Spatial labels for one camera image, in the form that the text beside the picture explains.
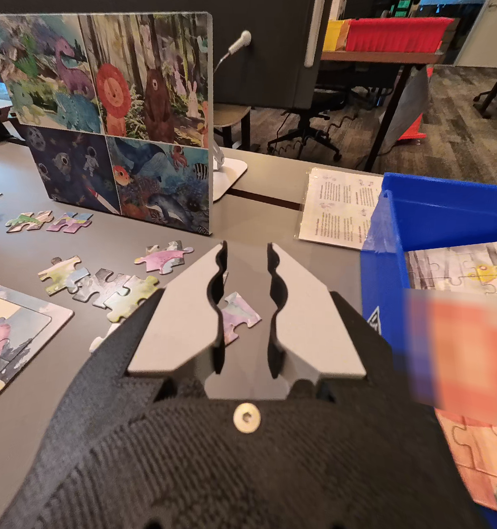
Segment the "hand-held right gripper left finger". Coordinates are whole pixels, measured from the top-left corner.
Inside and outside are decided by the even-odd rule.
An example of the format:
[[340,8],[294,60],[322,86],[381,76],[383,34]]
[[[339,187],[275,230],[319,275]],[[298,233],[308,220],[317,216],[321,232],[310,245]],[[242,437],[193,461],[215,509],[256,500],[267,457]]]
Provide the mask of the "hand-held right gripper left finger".
[[205,389],[225,362],[223,316],[227,242],[215,245],[164,288],[127,367],[133,390],[162,392],[190,385]]

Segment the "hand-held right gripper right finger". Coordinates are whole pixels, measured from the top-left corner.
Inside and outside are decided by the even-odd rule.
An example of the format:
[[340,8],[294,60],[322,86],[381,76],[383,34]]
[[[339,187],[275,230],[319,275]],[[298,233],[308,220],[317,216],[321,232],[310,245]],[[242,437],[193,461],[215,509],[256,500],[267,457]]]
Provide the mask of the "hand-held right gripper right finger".
[[286,399],[297,382],[367,382],[366,368],[335,302],[334,292],[270,242],[266,250],[270,297],[268,399]]

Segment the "white jigsaw puzzle board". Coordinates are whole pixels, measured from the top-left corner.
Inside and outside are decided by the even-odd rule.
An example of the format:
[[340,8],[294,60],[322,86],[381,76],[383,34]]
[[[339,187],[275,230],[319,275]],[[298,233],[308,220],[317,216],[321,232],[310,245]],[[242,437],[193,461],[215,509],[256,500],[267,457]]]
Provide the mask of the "white jigsaw puzzle board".
[[0,317],[12,326],[10,339],[17,346],[32,342],[0,372],[0,393],[38,355],[73,317],[73,311],[0,285]]

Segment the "green tail brown puzzle piece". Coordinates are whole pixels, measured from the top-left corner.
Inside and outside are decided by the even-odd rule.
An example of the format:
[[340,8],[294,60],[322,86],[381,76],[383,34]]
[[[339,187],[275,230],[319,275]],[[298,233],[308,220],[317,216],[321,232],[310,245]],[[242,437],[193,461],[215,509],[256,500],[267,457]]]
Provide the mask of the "green tail brown puzzle piece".
[[38,213],[27,212],[21,213],[15,219],[6,222],[6,233],[19,233],[23,230],[36,231],[40,230],[47,223],[54,221],[54,215],[51,210],[43,210]]

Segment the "yellow green puzzle piece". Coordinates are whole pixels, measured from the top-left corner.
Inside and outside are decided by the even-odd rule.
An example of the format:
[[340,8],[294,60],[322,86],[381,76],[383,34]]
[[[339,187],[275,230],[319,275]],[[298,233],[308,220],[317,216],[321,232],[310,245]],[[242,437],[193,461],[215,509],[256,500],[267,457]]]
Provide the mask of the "yellow green puzzle piece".
[[158,283],[159,279],[154,276],[147,276],[146,279],[132,276],[104,301],[110,310],[107,314],[108,321],[118,323],[128,318],[138,309],[139,302],[145,301],[158,290]]

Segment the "light blue loose puzzle piece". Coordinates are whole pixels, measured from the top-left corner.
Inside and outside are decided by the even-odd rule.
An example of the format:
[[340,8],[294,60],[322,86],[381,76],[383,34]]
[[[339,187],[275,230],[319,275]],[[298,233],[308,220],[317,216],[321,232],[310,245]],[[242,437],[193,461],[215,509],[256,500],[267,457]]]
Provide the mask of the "light blue loose puzzle piece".
[[228,295],[225,301],[227,306],[221,312],[223,316],[224,342],[227,347],[238,339],[239,335],[236,334],[235,329],[239,325],[246,324],[248,328],[252,328],[262,319],[237,292]]

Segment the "pink grey puzzle piece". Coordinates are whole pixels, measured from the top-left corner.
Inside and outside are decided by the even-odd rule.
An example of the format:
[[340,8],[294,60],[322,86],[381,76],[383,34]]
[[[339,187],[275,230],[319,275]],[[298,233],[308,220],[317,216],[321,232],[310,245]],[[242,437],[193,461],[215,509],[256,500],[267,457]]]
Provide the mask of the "pink grey puzzle piece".
[[144,263],[146,271],[158,271],[161,275],[173,272],[174,266],[185,264],[185,255],[192,253],[194,248],[184,248],[180,240],[171,241],[165,248],[155,244],[146,247],[145,255],[134,260],[136,265]]

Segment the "grey white puzzle piece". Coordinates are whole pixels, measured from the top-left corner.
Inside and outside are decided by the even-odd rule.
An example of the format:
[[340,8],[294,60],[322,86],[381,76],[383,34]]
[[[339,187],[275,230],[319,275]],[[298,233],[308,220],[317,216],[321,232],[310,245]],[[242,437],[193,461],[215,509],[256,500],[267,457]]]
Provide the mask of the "grey white puzzle piece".
[[105,335],[98,336],[92,341],[89,347],[89,352],[92,354],[100,346],[100,344],[102,344],[103,341],[105,341],[107,337],[119,327],[120,327],[120,323],[111,323]]

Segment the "grey brown puzzle piece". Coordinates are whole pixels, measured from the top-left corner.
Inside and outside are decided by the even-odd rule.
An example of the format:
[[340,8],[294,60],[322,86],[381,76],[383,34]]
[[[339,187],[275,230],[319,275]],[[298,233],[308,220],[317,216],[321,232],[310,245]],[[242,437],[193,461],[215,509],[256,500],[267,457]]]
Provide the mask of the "grey brown puzzle piece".
[[78,291],[72,299],[86,303],[94,294],[99,294],[92,305],[107,309],[105,301],[114,293],[124,287],[131,276],[126,274],[114,274],[111,270],[101,268],[94,275],[87,275],[77,282]]

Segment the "green blue white puzzle piece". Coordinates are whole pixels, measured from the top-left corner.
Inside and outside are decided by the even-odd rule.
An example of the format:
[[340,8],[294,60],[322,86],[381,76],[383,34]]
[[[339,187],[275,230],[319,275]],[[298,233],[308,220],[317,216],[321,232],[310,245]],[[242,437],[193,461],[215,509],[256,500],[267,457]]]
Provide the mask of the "green blue white puzzle piece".
[[55,257],[51,262],[52,266],[50,268],[37,274],[41,282],[51,281],[45,287],[45,291],[49,296],[53,296],[65,289],[70,294],[75,294],[79,290],[79,281],[90,276],[87,268],[76,268],[81,263],[81,258],[77,255],[66,260]]

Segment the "paper in plastic sleeve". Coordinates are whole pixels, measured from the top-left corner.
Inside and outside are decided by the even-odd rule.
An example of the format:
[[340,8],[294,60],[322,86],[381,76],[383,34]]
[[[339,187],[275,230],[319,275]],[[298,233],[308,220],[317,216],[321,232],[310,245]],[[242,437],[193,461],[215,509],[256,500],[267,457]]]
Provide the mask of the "paper in plastic sleeve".
[[362,250],[382,183],[381,175],[313,168],[305,188],[296,238]]

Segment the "blue purple yellow puzzle piece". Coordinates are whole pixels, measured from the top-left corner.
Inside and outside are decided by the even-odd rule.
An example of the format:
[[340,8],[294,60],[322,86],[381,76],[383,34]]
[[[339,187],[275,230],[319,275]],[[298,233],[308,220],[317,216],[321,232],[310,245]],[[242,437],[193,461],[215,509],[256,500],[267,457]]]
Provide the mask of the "blue purple yellow puzzle piece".
[[47,229],[47,232],[62,232],[75,234],[80,228],[87,228],[92,224],[92,213],[73,213],[68,212],[63,214],[55,222],[53,222]]

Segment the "white gooseneck stand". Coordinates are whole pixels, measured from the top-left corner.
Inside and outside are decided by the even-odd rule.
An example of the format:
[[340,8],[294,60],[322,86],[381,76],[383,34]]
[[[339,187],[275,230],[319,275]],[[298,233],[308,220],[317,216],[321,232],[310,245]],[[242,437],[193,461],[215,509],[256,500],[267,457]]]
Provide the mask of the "white gooseneck stand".
[[[243,30],[240,37],[232,43],[225,55],[219,60],[214,67],[213,74],[216,73],[219,66],[230,56],[236,54],[240,49],[248,47],[251,44],[252,35],[250,31]],[[226,192],[239,180],[246,172],[247,164],[239,160],[225,158],[223,150],[215,140],[212,141],[212,154],[214,156],[214,173],[213,173],[213,202],[218,202]]]

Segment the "blue box with tag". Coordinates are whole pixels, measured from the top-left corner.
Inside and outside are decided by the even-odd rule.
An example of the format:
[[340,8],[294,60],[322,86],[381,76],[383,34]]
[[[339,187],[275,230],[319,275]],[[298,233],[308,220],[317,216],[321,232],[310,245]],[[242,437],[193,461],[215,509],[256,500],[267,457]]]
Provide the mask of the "blue box with tag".
[[[414,400],[406,346],[406,254],[492,242],[497,242],[497,186],[385,174],[361,251],[363,315],[390,344],[395,369]],[[434,406],[424,405],[437,419]],[[441,425],[440,436],[447,442]],[[456,464],[455,469],[461,477]],[[497,511],[474,503],[497,528]]]

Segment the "black office chair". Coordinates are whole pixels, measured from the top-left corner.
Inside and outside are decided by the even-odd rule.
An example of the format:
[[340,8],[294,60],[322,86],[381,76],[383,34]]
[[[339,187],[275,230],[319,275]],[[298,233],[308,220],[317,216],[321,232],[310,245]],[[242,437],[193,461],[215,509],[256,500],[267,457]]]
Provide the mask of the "black office chair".
[[313,140],[318,144],[331,149],[334,152],[333,160],[339,162],[342,158],[338,147],[333,145],[329,139],[329,132],[325,129],[316,129],[311,125],[311,120],[314,118],[321,118],[325,121],[329,121],[331,118],[326,112],[337,111],[343,109],[348,101],[348,96],[345,90],[322,90],[316,89],[311,106],[308,109],[290,109],[282,112],[285,119],[279,130],[285,125],[288,117],[292,114],[298,115],[299,121],[295,129],[290,129],[289,132],[283,136],[277,135],[277,137],[267,143],[267,154],[274,155],[278,152],[276,146],[282,142],[288,142],[292,140],[299,140],[299,150],[297,159],[300,159],[302,151],[306,146],[308,140]]

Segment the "space ocean print puzzle box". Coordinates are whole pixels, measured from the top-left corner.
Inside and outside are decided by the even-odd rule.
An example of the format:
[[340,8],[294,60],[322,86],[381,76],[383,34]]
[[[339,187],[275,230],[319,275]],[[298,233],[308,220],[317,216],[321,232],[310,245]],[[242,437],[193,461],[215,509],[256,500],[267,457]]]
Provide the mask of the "space ocean print puzzle box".
[[51,200],[210,235],[212,15],[0,14],[0,76]]

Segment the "brown chair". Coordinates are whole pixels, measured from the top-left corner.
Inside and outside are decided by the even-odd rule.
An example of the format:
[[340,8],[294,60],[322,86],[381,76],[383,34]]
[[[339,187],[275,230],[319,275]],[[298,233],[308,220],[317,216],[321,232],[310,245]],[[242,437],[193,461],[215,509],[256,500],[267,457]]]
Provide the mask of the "brown chair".
[[[232,127],[240,124],[241,143],[234,147]],[[214,134],[220,136],[226,148],[251,151],[251,107],[217,104],[214,106]]]

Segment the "orange floor object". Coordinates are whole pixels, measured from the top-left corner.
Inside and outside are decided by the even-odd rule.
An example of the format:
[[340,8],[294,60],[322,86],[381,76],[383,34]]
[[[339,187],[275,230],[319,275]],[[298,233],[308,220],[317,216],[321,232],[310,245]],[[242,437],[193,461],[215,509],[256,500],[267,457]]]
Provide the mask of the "orange floor object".
[[408,124],[408,129],[399,137],[403,140],[420,140],[426,137],[420,131],[424,112],[430,103],[430,77],[433,73],[432,66],[424,66],[417,71],[406,84],[401,96],[398,109],[402,111],[403,124]]

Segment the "grey sheet panel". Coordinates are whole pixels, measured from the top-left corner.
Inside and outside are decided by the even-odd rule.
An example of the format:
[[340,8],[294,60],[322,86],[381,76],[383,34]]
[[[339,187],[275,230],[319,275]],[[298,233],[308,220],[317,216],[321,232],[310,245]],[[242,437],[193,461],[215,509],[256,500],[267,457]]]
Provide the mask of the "grey sheet panel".
[[429,72],[432,70],[431,67],[423,67],[406,84],[386,132],[382,150],[393,147],[398,141],[426,138],[420,127],[430,102]]

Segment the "wooden table with black legs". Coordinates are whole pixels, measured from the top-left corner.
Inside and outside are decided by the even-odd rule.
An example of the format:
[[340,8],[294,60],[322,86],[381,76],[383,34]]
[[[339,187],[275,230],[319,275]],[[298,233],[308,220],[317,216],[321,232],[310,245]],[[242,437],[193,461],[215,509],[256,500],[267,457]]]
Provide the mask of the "wooden table with black legs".
[[364,171],[371,172],[379,155],[384,139],[393,117],[398,108],[404,88],[408,83],[412,69],[417,71],[426,68],[428,64],[437,64],[443,59],[443,53],[424,52],[375,52],[375,51],[326,51],[322,52],[323,61],[355,62],[355,63],[388,63],[402,66],[400,78],[392,93],[391,100],[385,110],[384,117],[377,132],[376,139],[371,147],[368,158],[364,164]]

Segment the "black room divider panel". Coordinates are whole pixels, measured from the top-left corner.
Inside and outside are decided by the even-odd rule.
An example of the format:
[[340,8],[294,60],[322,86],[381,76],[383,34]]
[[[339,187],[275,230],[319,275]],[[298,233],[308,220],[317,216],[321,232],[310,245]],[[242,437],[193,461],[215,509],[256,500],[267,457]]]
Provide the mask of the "black room divider panel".
[[214,75],[214,102],[309,108],[331,1],[0,1],[0,13],[205,11],[212,16],[214,65],[243,30],[249,46]]

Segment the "small yellow plastic bin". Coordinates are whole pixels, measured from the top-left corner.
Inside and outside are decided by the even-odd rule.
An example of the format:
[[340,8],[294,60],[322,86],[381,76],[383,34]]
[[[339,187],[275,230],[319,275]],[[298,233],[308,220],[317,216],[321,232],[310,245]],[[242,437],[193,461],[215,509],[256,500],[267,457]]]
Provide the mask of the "small yellow plastic bin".
[[345,51],[351,19],[329,20],[323,45],[323,52]]

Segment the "red plastic bin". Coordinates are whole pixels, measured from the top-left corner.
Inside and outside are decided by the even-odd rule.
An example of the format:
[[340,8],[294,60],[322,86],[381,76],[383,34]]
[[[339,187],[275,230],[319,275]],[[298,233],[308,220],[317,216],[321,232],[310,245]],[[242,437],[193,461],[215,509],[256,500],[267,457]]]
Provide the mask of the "red plastic bin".
[[449,17],[352,19],[345,50],[435,53],[452,22]]

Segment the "white door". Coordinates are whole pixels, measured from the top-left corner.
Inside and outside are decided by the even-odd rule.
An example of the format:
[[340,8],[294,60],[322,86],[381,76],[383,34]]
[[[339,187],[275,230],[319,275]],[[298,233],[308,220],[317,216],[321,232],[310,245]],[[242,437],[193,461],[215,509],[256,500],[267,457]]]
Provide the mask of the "white door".
[[454,65],[497,68],[497,1],[484,2]]

